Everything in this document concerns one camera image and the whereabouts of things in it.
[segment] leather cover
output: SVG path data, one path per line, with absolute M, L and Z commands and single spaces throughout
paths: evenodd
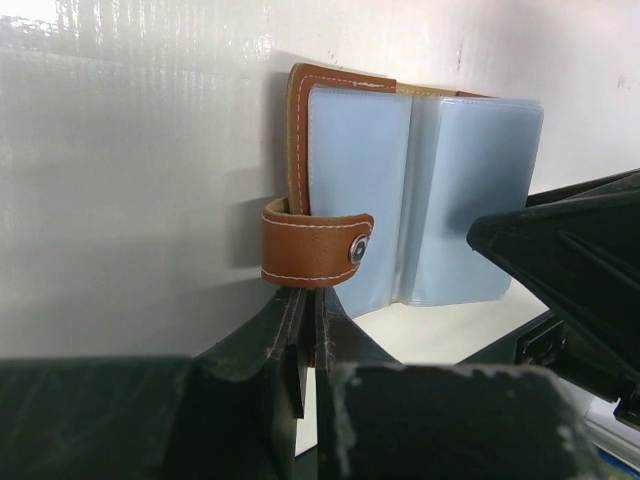
M 365 212 L 349 217 L 308 217 L 309 93 L 314 86 L 426 96 L 469 95 L 306 63 L 293 67 L 287 86 L 289 196 L 265 209 L 262 277 L 304 288 L 333 286 L 353 276 L 358 266 L 349 262 L 349 247 L 358 234 L 369 236 L 373 227 L 373 218 Z
M 349 250 L 360 235 L 371 235 L 373 217 L 312 217 L 289 213 L 284 198 L 263 214 L 262 277 L 291 287 L 328 287 L 351 278 L 358 265 Z

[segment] white surface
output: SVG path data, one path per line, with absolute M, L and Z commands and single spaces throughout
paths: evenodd
M 585 415 L 587 430 L 596 445 L 640 470 L 640 432 L 618 422 L 613 416 L 615 407 L 615 403 L 593 397 Z
M 640 166 L 635 0 L 0 0 L 0 15 L 2 356 L 195 353 L 255 313 L 297 61 L 541 100 L 535 191 Z M 506 301 L 360 322 L 402 360 L 457 361 L 531 316 L 525 292 Z

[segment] snap button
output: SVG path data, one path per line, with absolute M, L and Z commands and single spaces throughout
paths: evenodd
M 358 235 L 351 243 L 349 248 L 349 261 L 354 265 L 358 265 L 364 257 L 364 252 L 367 250 L 367 244 L 369 243 L 369 237 L 366 235 Z

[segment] white stitching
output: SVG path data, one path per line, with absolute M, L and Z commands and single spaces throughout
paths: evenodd
M 357 223 L 352 223 L 350 225 L 300 225 L 300 224 L 297 224 L 297 223 L 276 222 L 274 220 L 268 219 L 264 215 L 262 216 L 262 219 L 267 223 L 272 223 L 274 225 L 282 225 L 283 227 L 295 227 L 295 228 L 351 228 L 351 227 L 357 227 L 358 225 L 367 225 L 369 227 L 369 232 L 371 232 L 371 230 L 373 230 L 373 225 L 371 225 L 369 222 L 357 222 Z
M 435 93 L 435 92 L 421 92 L 417 90 L 400 90 L 398 93 L 409 94 L 409 95 L 424 95 L 425 97 L 445 97 L 444 93 Z
M 353 267 L 351 270 L 348 270 L 344 273 L 341 273 L 340 275 L 335 275 L 333 277 L 289 277 L 287 275 L 276 275 L 275 273 L 269 273 L 267 272 L 264 268 L 262 269 L 262 273 L 269 275 L 270 277 L 276 277 L 276 278 L 284 278 L 287 280 L 309 280 L 309 281 L 317 281 L 317 280 L 335 280 L 337 278 L 342 278 L 344 276 L 349 275 L 350 273 L 355 272 L 358 269 L 358 267 Z
M 300 184 L 300 101 L 302 97 L 302 85 L 308 78 L 317 78 L 319 80 L 330 80 L 335 82 L 348 83 L 357 87 L 358 85 L 366 85 L 368 87 L 383 88 L 385 90 L 393 90 L 393 85 L 379 85 L 377 83 L 359 82 L 357 80 L 346 80 L 344 78 L 323 77 L 320 75 L 305 75 L 298 85 L 298 99 L 296 101 L 296 174 L 298 177 L 298 200 L 302 209 L 302 186 Z

